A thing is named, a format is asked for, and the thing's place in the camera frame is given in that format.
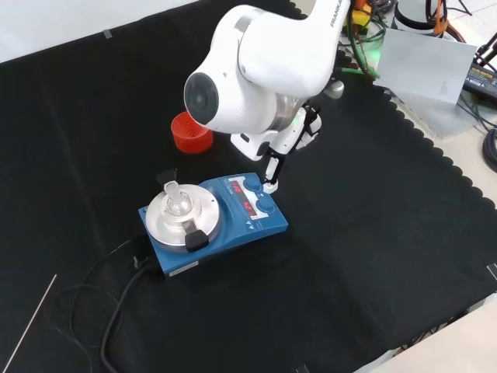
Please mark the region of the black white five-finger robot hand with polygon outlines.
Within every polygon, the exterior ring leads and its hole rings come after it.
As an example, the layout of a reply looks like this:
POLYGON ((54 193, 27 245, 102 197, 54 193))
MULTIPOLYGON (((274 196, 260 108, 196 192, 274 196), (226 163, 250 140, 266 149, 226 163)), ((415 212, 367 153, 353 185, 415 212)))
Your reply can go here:
POLYGON ((278 177, 286 157, 316 139, 322 125, 319 113, 319 108, 305 103, 281 131, 231 135, 231 143, 248 159, 256 162, 266 155, 269 157, 262 183, 265 193, 271 194, 277 190, 278 177))

